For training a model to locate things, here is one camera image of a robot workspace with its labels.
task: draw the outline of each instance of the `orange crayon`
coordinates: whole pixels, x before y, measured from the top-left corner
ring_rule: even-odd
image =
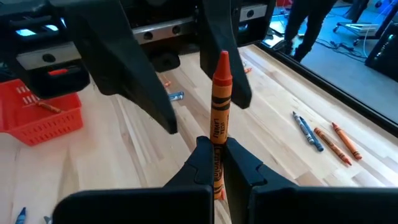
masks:
[[[47,110],[49,110],[51,112],[54,112],[54,113],[61,113],[62,112],[62,110],[60,108],[56,108],[56,107],[48,105],[48,104],[46,104],[44,102],[37,102],[36,105],[37,106],[41,106],[41,107],[43,107],[43,108],[45,108],[45,109],[47,109]]]
[[[214,145],[214,198],[222,199],[224,186],[221,155],[228,136],[229,107],[231,106],[232,75],[228,52],[223,50],[213,75],[211,90],[210,141]]]
[[[337,135],[341,138],[341,140],[344,142],[346,147],[351,151],[355,159],[360,160],[362,159],[362,156],[360,153],[355,149],[353,143],[348,139],[347,135],[344,133],[344,131],[335,123],[331,123],[333,125],[333,129],[336,131]]]
[[[344,153],[341,151],[341,149],[339,149],[330,139],[328,139],[325,134],[319,129],[319,128],[315,128],[313,130],[313,132],[315,132],[317,135],[319,135],[319,137],[329,146],[329,148],[331,150],[333,150],[333,152],[336,153],[336,155],[345,163],[347,163],[348,165],[352,166],[351,162],[349,161],[349,159],[346,157],[346,155],[344,155]]]

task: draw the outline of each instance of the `red plastic basket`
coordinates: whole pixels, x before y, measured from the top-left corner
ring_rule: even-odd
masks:
[[[36,102],[60,108],[54,113]],[[41,100],[20,80],[0,83],[0,132],[34,146],[83,127],[81,103],[76,93]]]

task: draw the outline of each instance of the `blue crayon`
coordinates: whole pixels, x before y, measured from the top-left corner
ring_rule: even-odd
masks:
[[[169,100],[170,101],[182,100],[182,99],[184,99],[184,92],[183,91],[169,94]]]
[[[301,122],[303,123],[305,129],[307,129],[308,133],[310,133],[311,138],[313,139],[313,143],[315,147],[317,148],[318,151],[322,152],[323,151],[323,146],[317,139],[317,137],[313,134],[310,126],[307,124],[307,122],[304,120],[304,118],[300,117]]]
[[[308,133],[307,129],[304,127],[304,124],[301,122],[300,117],[294,111],[293,111],[293,118],[294,118],[294,120],[296,120],[296,122],[297,122],[298,126],[300,127],[300,129],[302,130],[305,138],[307,138],[308,143],[314,144],[314,141],[313,141],[310,133]]]
[[[15,224],[24,224],[26,219],[26,208],[24,207],[22,211],[19,213]]]

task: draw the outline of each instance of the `wooden table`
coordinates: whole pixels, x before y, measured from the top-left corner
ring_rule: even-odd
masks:
[[[229,134],[266,165],[299,185],[398,185],[398,139],[351,110],[257,47],[241,49],[253,70],[250,108],[231,109]],[[210,79],[199,55],[181,57],[178,69],[159,75],[184,91],[172,104],[178,134],[167,134],[148,114],[120,96],[104,96],[94,85],[80,92],[85,127],[27,147],[0,135],[0,223],[14,223],[27,207],[27,224],[44,223],[62,198],[79,190],[163,186],[209,133]],[[328,148],[309,146],[292,111],[321,128],[353,161],[346,167]],[[363,156],[355,162],[331,128],[336,122]],[[226,202],[215,203],[217,223],[229,223]]]

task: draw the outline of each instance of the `person's leg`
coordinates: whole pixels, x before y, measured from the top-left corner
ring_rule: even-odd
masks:
[[[337,0],[316,0],[316,6],[308,15],[307,30],[305,31],[303,42],[297,47],[294,59],[298,62],[311,51],[312,46],[318,38],[325,17],[333,8]]]
[[[290,9],[289,19],[287,21],[285,29],[285,41],[286,41],[286,51],[285,53],[290,55],[292,53],[293,38],[299,32],[300,26],[304,19],[308,16],[309,0],[294,0],[292,8]]]

